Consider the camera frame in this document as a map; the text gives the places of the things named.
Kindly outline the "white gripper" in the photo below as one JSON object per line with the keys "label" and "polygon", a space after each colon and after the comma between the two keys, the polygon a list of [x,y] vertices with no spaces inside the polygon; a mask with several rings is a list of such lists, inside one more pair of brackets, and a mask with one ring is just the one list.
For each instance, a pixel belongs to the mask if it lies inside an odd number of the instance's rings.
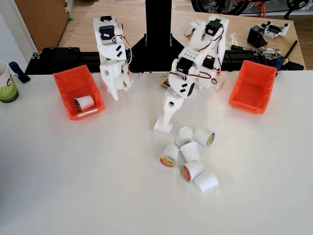
{"label": "white gripper", "polygon": [[127,40],[121,26],[117,24],[98,25],[100,73],[114,100],[118,100],[118,91],[114,86],[130,87],[126,46]]}
{"label": "white gripper", "polygon": [[[164,94],[164,106],[174,108],[174,112],[179,110],[185,99],[192,94],[196,84],[196,67],[192,60],[187,58],[177,58],[172,62],[171,70],[168,72],[169,87]],[[158,118],[158,125],[170,127],[173,112],[164,112]]]}

